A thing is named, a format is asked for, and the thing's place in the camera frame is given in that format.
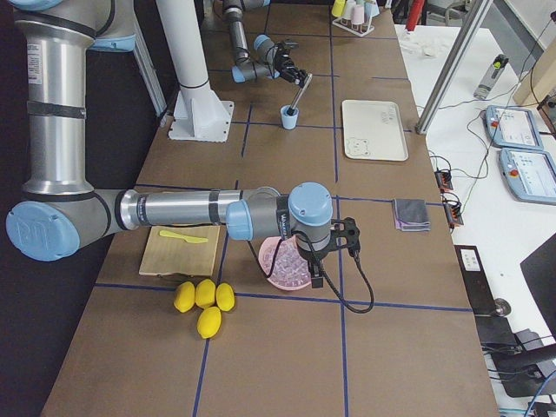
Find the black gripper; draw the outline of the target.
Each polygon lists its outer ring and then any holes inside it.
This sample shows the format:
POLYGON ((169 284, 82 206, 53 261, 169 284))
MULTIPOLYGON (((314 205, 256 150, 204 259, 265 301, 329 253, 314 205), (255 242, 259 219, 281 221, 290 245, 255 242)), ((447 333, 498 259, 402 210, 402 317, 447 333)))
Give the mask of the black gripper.
POLYGON ((296 67, 290 56, 292 50, 297 49, 299 44, 295 41, 281 41, 275 45, 273 58, 274 69, 280 78, 298 87, 303 87, 306 82, 307 71, 296 67))
POLYGON ((297 238, 296 247, 301 258, 308 263, 308 269, 311 275, 311 286, 313 288, 322 288, 324 280, 324 266, 322 260, 330 252, 337 250, 336 240, 331 238, 325 247, 317 250, 316 248, 311 248, 303 239, 297 238))

